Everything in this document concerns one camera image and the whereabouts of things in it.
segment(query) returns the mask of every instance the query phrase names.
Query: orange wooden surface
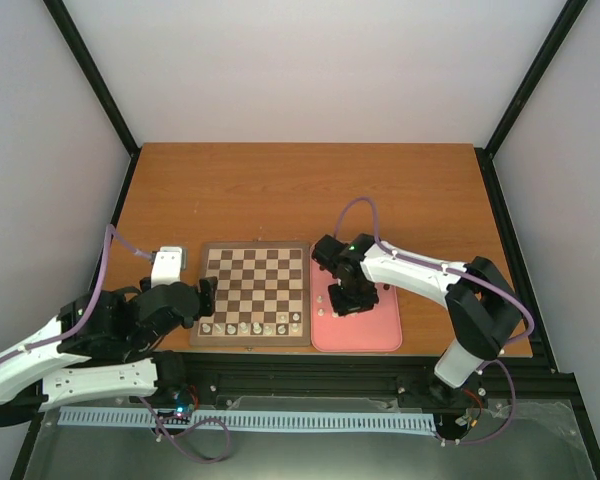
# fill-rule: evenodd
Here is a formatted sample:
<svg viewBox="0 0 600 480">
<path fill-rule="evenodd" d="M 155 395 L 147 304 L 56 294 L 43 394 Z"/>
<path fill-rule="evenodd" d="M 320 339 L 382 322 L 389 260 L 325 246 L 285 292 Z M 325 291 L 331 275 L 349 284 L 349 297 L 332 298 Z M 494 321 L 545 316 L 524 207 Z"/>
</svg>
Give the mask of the orange wooden surface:
<svg viewBox="0 0 600 480">
<path fill-rule="evenodd" d="M 332 233 L 352 198 L 373 197 L 383 238 L 434 258 L 490 258 L 507 272 L 473 147 L 464 144 L 145 144 L 119 231 L 143 250 L 182 245 L 182 280 L 197 282 L 205 242 L 302 240 Z M 341 238 L 371 233 L 368 206 L 350 210 Z M 137 285 L 150 265 L 114 242 L 106 288 Z M 439 305 L 399 293 L 403 343 L 393 354 L 440 355 L 453 339 Z M 189 346 L 178 329 L 162 348 Z M 313 347 L 258 347 L 259 353 L 319 353 Z M 507 354 L 531 355 L 528 342 Z"/>
</svg>

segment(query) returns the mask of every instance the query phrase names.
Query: purple cable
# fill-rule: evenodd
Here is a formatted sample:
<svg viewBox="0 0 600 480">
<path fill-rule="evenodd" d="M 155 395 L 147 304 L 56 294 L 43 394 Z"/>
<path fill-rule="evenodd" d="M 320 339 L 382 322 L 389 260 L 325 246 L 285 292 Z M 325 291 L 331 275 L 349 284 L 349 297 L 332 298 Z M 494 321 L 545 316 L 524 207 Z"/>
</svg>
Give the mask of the purple cable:
<svg viewBox="0 0 600 480">
<path fill-rule="evenodd" d="M 160 416 L 158 415 L 158 413 L 151 407 L 151 405 L 149 405 L 149 402 L 147 402 L 142 397 L 138 397 L 138 400 L 140 400 L 140 402 L 142 402 L 142 404 L 145 407 L 147 407 L 147 410 L 149 410 L 149 413 L 151 413 L 151 416 L 153 417 L 153 419 L 156 422 L 157 428 L 162 432 L 162 434 L 166 437 L 166 439 L 169 440 L 169 442 L 171 442 L 171 444 L 181 454 L 183 454 L 185 457 L 187 457 L 189 460 L 192 460 L 196 463 L 217 463 L 217 462 L 220 462 L 221 460 L 224 460 L 225 458 L 227 458 L 229 456 L 229 451 L 231 450 L 231 432 L 229 432 L 229 429 L 227 428 L 227 426 L 219 418 L 205 418 L 204 420 L 200 420 L 199 422 L 194 423 L 189 428 L 178 433 L 177 435 L 171 435 L 169 433 L 169 431 L 167 430 L 167 428 L 165 427 L 164 423 L 162 423 L 162 420 L 160 420 Z M 192 453 L 187 452 L 180 445 L 178 445 L 178 442 L 176 442 L 176 440 L 175 440 L 176 438 L 182 437 L 184 435 L 188 435 L 189 433 L 194 431 L 196 428 L 198 428 L 200 425 L 204 425 L 207 423 L 216 423 L 216 424 L 220 425 L 220 427 L 222 427 L 222 430 L 224 431 L 224 438 L 226 441 L 225 441 L 224 451 L 220 455 L 218 455 L 215 458 L 200 458 Z"/>
<path fill-rule="evenodd" d="M 46 338 L 44 340 L 40 340 L 39 342 L 28 343 L 24 345 L 26 351 L 31 351 L 39 347 L 44 347 L 45 345 L 49 345 L 50 343 L 57 342 L 69 338 L 80 331 L 80 329 L 84 326 L 85 323 L 91 317 L 93 310 L 96 307 L 96 303 L 98 303 L 98 298 L 100 298 L 100 292 L 102 291 L 102 285 L 104 283 L 104 277 L 107 273 L 107 264 L 109 263 L 109 250 L 111 249 L 111 237 L 116 237 L 123 246 L 131 250 L 134 255 L 149 258 L 151 259 L 151 255 L 143 252 L 132 246 L 129 242 L 127 242 L 115 229 L 115 227 L 111 224 L 107 225 L 104 233 L 104 244 L 102 246 L 102 259 L 100 261 L 100 269 L 98 271 L 98 279 L 96 280 L 96 286 L 93 290 L 91 298 L 89 299 L 89 303 L 87 304 L 87 308 L 85 308 L 84 313 L 78 323 L 76 323 L 73 328 L 67 330 L 60 335 L 56 335 L 55 337 Z M 8 360 L 11 360 L 14 357 L 17 357 L 23 353 L 21 350 L 13 350 L 6 355 L 0 357 L 0 365 L 5 363 Z"/>
<path fill-rule="evenodd" d="M 344 209 L 342 210 L 342 213 L 340 213 L 340 216 L 338 217 L 338 221 L 336 222 L 336 228 L 333 232 L 334 238 L 337 238 L 338 232 L 340 232 L 340 227 L 342 226 L 342 221 L 344 220 L 344 217 L 345 217 L 347 211 L 358 202 L 367 202 L 371 206 L 371 215 L 373 217 L 373 237 L 375 239 L 376 245 L 378 245 L 380 250 L 382 250 L 383 252 L 388 253 L 389 255 L 393 255 L 393 252 L 391 251 L 391 249 L 386 247 L 385 245 L 383 245 L 382 242 L 380 241 L 378 209 L 376 208 L 376 204 L 371 197 L 354 198 L 346 205 L 346 207 L 344 207 Z M 413 263 L 415 265 L 419 265 L 419 266 L 425 267 L 425 268 L 430 268 L 430 269 L 436 270 L 438 272 L 443 271 L 443 268 L 440 265 L 438 265 L 437 263 L 428 262 L 426 260 L 422 260 L 421 258 L 415 258 L 415 257 L 411 257 L 409 255 L 403 255 L 401 253 L 396 254 L 395 257 L 400 260 L 404 260 L 405 262 Z M 524 332 L 522 332 L 521 334 L 516 335 L 515 337 L 511 337 L 509 340 L 507 340 L 505 345 L 510 345 L 514 342 L 517 342 L 518 340 L 522 340 L 523 338 L 527 338 L 529 335 L 531 335 L 531 332 L 533 332 L 533 329 L 535 328 L 535 321 L 533 320 L 533 316 L 531 315 L 531 312 L 529 312 L 529 310 L 527 310 L 527 308 L 517 298 L 515 298 L 514 296 L 505 292 L 501 288 L 498 288 L 495 285 L 492 285 L 491 283 L 486 282 L 486 281 L 482 280 L 481 278 L 476 277 L 475 275 L 471 275 L 470 273 L 463 272 L 462 270 L 457 270 L 455 268 L 447 268 L 447 272 L 450 273 L 451 275 L 457 275 L 461 278 L 469 280 L 470 282 L 480 285 L 481 287 L 486 288 L 487 290 L 491 290 L 493 293 L 499 295 L 500 297 L 502 297 L 503 299 L 505 299 L 506 301 L 511 303 L 514 307 L 516 307 L 520 311 L 520 313 L 522 313 L 524 318 L 527 320 L 526 330 Z"/>
<path fill-rule="evenodd" d="M 497 364 L 502 369 L 502 371 L 504 372 L 504 376 L 507 377 L 507 382 L 509 383 L 509 389 L 511 390 L 511 411 L 509 412 L 509 416 L 507 417 L 505 422 L 500 426 L 500 428 L 498 428 L 498 430 L 496 430 L 495 432 L 490 433 L 486 437 L 482 437 L 477 440 L 467 440 L 467 441 L 460 440 L 460 443 L 458 445 L 468 445 L 468 446 L 480 445 L 481 443 L 488 442 L 489 440 L 493 440 L 497 436 L 501 435 L 502 432 L 504 432 L 509 427 L 509 425 L 511 425 L 511 422 L 513 422 L 513 417 L 515 416 L 515 413 L 516 413 L 516 402 L 517 402 L 516 389 L 513 386 L 513 379 L 511 378 L 511 374 L 507 370 L 507 367 L 504 365 L 504 363 L 502 363 L 500 360 L 492 360 L 490 362 L 487 362 L 487 365 L 491 365 L 493 363 Z M 438 440 L 444 441 L 444 439 L 440 435 L 438 435 L 437 432 L 436 432 L 435 436 Z"/>
</svg>

